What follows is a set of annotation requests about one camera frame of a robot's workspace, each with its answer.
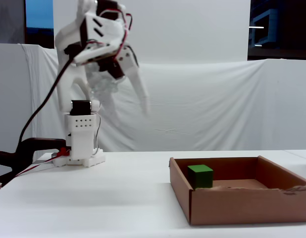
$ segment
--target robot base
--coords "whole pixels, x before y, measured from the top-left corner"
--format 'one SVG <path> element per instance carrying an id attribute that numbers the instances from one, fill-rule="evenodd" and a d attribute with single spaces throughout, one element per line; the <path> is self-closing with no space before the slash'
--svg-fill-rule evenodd
<path id="1" fill-rule="evenodd" d="M 98 149 L 95 155 L 92 155 L 89 159 L 83 160 L 71 160 L 70 156 L 62 156 L 53 160 L 53 164 L 56 167 L 62 167 L 64 165 L 82 165 L 84 167 L 91 167 L 100 164 L 105 161 L 105 155 L 103 150 Z"/>

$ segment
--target brown cardboard box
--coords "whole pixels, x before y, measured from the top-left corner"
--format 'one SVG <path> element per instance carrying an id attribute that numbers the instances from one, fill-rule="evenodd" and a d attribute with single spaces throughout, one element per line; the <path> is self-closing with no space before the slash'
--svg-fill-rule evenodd
<path id="1" fill-rule="evenodd" d="M 193 190 L 188 165 L 214 171 L 213 188 Z M 306 179 L 255 158 L 170 159 L 170 180 L 191 225 L 306 222 Z"/>

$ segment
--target green block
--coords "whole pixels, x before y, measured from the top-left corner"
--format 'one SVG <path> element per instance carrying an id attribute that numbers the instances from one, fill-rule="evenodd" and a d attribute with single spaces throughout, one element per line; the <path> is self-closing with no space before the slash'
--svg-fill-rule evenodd
<path id="1" fill-rule="evenodd" d="M 213 170 L 206 165 L 189 165 L 188 181 L 196 188 L 210 188 L 213 181 Z"/>

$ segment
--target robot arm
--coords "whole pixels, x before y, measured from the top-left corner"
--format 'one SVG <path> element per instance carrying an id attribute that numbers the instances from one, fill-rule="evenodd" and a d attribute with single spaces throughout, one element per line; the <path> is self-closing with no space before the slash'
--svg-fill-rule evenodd
<path id="1" fill-rule="evenodd" d="M 139 75 L 136 56 L 127 42 L 125 15 L 125 7 L 115 1 L 79 0 L 75 21 L 55 38 L 59 71 L 72 59 L 57 85 L 59 107 L 65 113 L 66 145 L 71 147 L 67 161 L 59 166 L 90 166 L 99 162 L 97 154 L 94 155 L 97 120 L 92 112 L 100 109 L 100 103 L 89 96 L 86 64 L 97 63 L 100 72 L 107 71 L 115 80 L 128 77 L 144 112 L 148 111 L 148 93 Z M 81 88 L 86 100 L 73 100 L 70 94 L 73 84 Z"/>

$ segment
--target cable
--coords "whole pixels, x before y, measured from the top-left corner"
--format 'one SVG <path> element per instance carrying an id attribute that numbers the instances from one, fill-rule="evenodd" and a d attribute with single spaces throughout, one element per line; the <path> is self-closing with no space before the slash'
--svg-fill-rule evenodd
<path id="1" fill-rule="evenodd" d="M 97 114 L 97 115 L 99 116 L 99 126 L 98 126 L 97 133 L 96 133 L 97 150 L 96 150 L 96 152 L 95 152 L 93 155 L 97 154 L 97 152 L 98 152 L 98 150 L 99 150 L 98 132 L 99 132 L 99 129 L 100 129 L 100 125 L 101 125 L 101 123 L 102 123 L 102 118 L 101 118 L 101 116 L 100 116 L 98 113 L 95 113 L 95 114 Z"/>
<path id="2" fill-rule="evenodd" d="M 125 40 L 127 39 L 127 35 L 128 35 L 128 33 L 127 33 L 127 29 L 128 29 L 128 28 L 127 28 L 127 21 L 125 20 L 125 17 L 124 17 L 123 12 L 122 12 L 121 10 L 119 10 L 119 9 L 108 8 L 108 9 L 102 11 L 102 12 L 99 14 L 99 16 L 101 16 L 102 14 L 104 14 L 104 13 L 106 13 L 106 12 L 119 12 L 119 13 L 121 13 L 122 19 L 123 19 L 123 22 L 124 22 L 124 36 L 123 36 L 123 38 L 122 38 L 122 41 L 121 41 L 120 47 L 119 47 L 119 49 L 118 49 L 118 51 L 117 51 L 117 54 L 116 54 L 115 57 L 114 57 L 114 59 L 116 59 L 116 58 L 118 57 L 118 55 L 119 55 L 119 53 L 120 53 L 120 51 L 121 51 L 121 49 L 122 49 L 124 43 L 125 43 Z"/>
<path id="3" fill-rule="evenodd" d="M 129 30 L 131 30 L 133 17 L 132 17 L 132 15 L 131 15 L 131 13 L 127 13 L 126 16 L 130 16 L 130 17 L 131 17 L 131 19 L 130 19 L 130 25 L 129 25 Z"/>
<path id="4" fill-rule="evenodd" d="M 45 104 L 48 102 L 48 100 L 50 99 L 54 89 L 56 88 L 58 82 L 60 81 L 61 77 L 63 76 L 65 70 L 68 68 L 68 66 L 72 63 L 72 61 L 74 60 L 74 58 L 70 58 L 66 64 L 64 65 L 64 67 L 62 68 L 62 70 L 59 72 L 53 86 L 51 87 L 48 95 L 45 97 L 44 101 L 42 102 L 42 104 L 35 110 L 35 112 L 31 115 L 31 117 L 28 119 L 28 121 L 26 122 L 25 126 L 22 129 L 22 132 L 20 134 L 19 137 L 19 142 L 18 142 L 18 147 L 20 145 L 20 143 L 22 142 L 22 137 L 24 135 L 24 132 L 26 130 L 26 128 L 28 128 L 29 124 L 31 123 L 31 121 L 33 120 L 33 118 L 40 112 L 40 110 L 45 106 Z"/>
<path id="5" fill-rule="evenodd" d="M 93 44 L 93 43 L 103 45 L 103 42 L 99 42 L 99 41 L 97 41 L 97 40 L 95 40 L 95 39 L 89 39 L 89 40 L 87 41 L 87 45 L 88 45 L 88 44 Z"/>
<path id="6" fill-rule="evenodd" d="M 59 157 L 61 157 L 61 156 L 64 156 L 64 155 L 68 155 L 68 152 L 69 152 L 69 150 L 67 150 L 65 153 L 58 153 L 55 157 L 52 157 L 52 158 L 50 158 L 50 159 L 48 159 L 48 160 L 46 160 L 46 161 L 44 161 L 44 162 L 42 162 L 42 163 L 40 163 L 40 164 L 38 164 L 38 165 L 32 166 L 32 167 L 30 167 L 30 168 L 28 168 L 28 169 L 25 169 L 24 171 L 21 171 L 20 173 L 18 173 L 18 174 L 16 175 L 16 177 L 20 176 L 21 174 L 24 174 L 25 172 L 28 172 L 28 171 L 30 171 L 30 170 L 36 168 L 37 166 L 39 166 L 39 165 L 41 165 L 41 164 L 48 163 L 48 162 L 50 162 L 50 161 L 52 161 L 52 160 L 55 160 L 55 159 L 57 159 L 57 158 L 59 158 Z"/>

